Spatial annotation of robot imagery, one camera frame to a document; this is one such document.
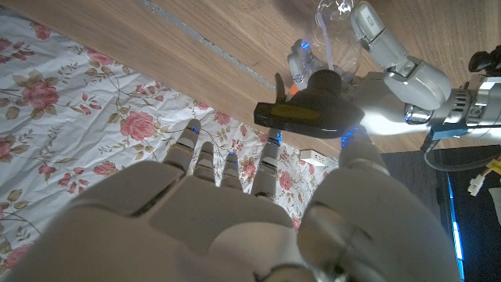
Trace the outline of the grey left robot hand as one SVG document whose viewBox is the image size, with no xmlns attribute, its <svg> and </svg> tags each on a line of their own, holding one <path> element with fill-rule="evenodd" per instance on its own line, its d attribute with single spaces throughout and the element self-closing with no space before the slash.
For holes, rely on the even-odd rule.
<svg viewBox="0 0 501 282">
<path fill-rule="evenodd" d="M 300 133 L 322 139 L 359 126 L 377 136 L 500 140 L 500 52 L 477 52 L 471 79 L 453 88 L 439 68 L 408 54 L 365 1 L 322 1 L 287 58 Z"/>
</svg>

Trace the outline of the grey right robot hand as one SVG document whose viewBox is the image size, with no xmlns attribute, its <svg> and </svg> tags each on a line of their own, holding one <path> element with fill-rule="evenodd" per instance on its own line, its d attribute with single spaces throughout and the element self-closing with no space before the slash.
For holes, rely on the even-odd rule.
<svg viewBox="0 0 501 282">
<path fill-rule="evenodd" d="M 20 257 L 8 281 L 458 281 L 452 240 L 393 178 L 369 133 L 348 128 L 339 166 L 299 225 L 274 201 L 273 130 L 250 193 L 229 155 L 192 120 L 162 162 L 142 161 L 74 198 Z"/>
</svg>

